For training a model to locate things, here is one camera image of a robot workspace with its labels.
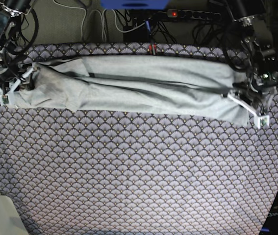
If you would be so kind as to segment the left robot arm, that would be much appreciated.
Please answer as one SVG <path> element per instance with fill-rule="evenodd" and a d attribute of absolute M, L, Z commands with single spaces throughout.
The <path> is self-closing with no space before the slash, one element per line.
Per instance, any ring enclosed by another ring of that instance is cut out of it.
<path fill-rule="evenodd" d="M 255 117 L 264 116 L 278 87 L 278 56 L 266 24 L 265 4 L 261 0 L 227 0 L 225 7 L 232 22 L 222 36 L 222 51 L 227 64 L 246 75 L 245 80 L 233 83 L 227 96 Z M 241 46 L 247 53 L 247 61 L 241 66 L 227 52 L 227 34 L 233 30 L 239 31 Z"/>

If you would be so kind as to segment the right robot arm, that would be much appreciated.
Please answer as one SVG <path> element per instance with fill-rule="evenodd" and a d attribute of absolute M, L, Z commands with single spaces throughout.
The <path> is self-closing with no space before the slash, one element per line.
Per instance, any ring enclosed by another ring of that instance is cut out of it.
<path fill-rule="evenodd" d="M 26 66 L 22 62 L 26 59 L 26 52 L 33 46 L 38 32 L 39 20 L 34 10 L 34 0 L 0 0 L 3 10 L 0 11 L 0 89 L 7 95 L 12 86 L 20 82 L 16 89 L 25 87 L 34 89 L 32 72 L 26 75 Z M 26 45 L 17 49 L 18 37 L 23 37 L 22 25 L 27 15 L 34 20 L 34 32 L 31 40 L 25 40 Z"/>

